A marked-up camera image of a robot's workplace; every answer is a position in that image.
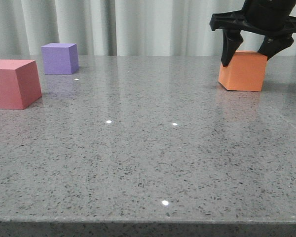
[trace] white curtain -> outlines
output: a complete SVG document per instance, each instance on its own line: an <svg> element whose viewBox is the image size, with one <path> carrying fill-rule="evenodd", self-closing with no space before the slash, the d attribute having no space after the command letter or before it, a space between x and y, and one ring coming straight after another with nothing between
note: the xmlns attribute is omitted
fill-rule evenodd
<svg viewBox="0 0 296 237"><path fill-rule="evenodd" d="M40 54L51 42L77 43L80 55L220 55L213 13L244 0L0 0L0 54ZM292 15L296 16L296 7ZM240 49L263 37L242 32ZM296 55L295 43L281 55Z"/></svg>

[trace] gray countertop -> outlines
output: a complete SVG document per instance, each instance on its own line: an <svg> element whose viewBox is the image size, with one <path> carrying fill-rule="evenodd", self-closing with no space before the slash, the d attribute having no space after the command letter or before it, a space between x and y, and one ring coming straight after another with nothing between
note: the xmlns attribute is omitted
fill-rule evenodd
<svg viewBox="0 0 296 237"><path fill-rule="evenodd" d="M296 222L296 57L262 92L224 90L219 57L7 58L43 96L0 110L0 221Z"/></svg>

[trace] foam block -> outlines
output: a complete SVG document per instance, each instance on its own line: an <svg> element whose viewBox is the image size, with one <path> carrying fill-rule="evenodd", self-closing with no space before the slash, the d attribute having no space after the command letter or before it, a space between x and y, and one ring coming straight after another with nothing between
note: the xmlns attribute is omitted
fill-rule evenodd
<svg viewBox="0 0 296 237"><path fill-rule="evenodd" d="M41 47L45 74L71 75L79 69L75 43L50 43Z"/></svg>
<svg viewBox="0 0 296 237"><path fill-rule="evenodd" d="M267 56L253 51L237 51L227 67L221 65L219 83L227 90L261 91Z"/></svg>
<svg viewBox="0 0 296 237"><path fill-rule="evenodd" d="M0 109L23 110L40 97L34 60L0 60Z"/></svg>

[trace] pink cube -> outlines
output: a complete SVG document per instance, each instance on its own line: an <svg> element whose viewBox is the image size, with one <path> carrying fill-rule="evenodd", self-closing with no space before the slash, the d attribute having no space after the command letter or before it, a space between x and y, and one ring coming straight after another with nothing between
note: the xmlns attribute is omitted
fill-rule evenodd
<svg viewBox="0 0 296 237"><path fill-rule="evenodd" d="M0 109L23 110L40 97L34 60L0 60Z"/></svg>

